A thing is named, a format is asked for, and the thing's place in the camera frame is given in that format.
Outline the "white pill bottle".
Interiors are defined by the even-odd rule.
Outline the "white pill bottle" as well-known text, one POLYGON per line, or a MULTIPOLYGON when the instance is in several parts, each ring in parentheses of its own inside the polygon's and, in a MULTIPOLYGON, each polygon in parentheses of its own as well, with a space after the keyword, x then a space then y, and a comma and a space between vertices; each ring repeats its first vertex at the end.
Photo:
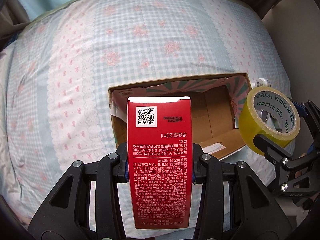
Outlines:
POLYGON ((260 77, 255 82, 255 87, 271 87, 271 82, 263 77, 260 77))

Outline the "yellow tape roll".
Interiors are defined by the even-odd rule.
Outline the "yellow tape roll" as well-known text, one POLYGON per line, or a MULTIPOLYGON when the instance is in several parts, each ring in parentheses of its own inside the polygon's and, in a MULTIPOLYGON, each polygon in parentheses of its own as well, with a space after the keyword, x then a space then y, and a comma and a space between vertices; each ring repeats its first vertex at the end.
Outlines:
POLYGON ((283 93, 271 87, 255 87, 247 94, 238 125, 245 144, 253 152, 264 155, 254 145, 254 137, 262 134, 285 148, 300 131, 300 117, 283 93))

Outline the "red carton box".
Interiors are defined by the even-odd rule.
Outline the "red carton box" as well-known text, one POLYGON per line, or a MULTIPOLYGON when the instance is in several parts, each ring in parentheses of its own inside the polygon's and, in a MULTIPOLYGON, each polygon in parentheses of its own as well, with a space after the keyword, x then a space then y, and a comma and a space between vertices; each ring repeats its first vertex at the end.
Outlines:
POLYGON ((190 97, 128 98, 127 161, 136 228, 187 228, 193 178, 190 97))

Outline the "open cardboard box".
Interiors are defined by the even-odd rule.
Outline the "open cardboard box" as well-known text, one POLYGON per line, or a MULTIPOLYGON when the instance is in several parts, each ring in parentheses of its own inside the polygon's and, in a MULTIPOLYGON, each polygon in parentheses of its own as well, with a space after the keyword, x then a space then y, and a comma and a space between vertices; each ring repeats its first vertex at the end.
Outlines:
POLYGON ((223 159, 242 149, 238 118, 251 90, 246 73, 196 75, 119 85, 108 89, 116 145, 126 142, 129 97, 189 96, 193 142, 223 159))

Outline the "patterned bed sheet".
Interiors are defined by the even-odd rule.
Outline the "patterned bed sheet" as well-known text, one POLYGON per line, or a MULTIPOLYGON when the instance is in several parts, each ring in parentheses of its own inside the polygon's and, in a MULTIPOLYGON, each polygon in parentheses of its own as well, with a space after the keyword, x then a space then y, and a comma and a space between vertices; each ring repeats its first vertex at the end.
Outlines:
POLYGON ((73 161, 116 149, 109 88, 227 73, 290 94, 238 0, 73 0, 31 22, 1 52, 1 196, 22 231, 73 161))

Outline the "left brown curtain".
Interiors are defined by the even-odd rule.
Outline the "left brown curtain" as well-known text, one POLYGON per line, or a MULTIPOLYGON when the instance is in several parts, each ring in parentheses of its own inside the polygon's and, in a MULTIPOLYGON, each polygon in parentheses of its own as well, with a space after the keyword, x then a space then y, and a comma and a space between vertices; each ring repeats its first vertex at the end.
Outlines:
POLYGON ((29 16, 18 0, 6 0, 1 8, 1 51, 19 31, 30 23, 29 16))

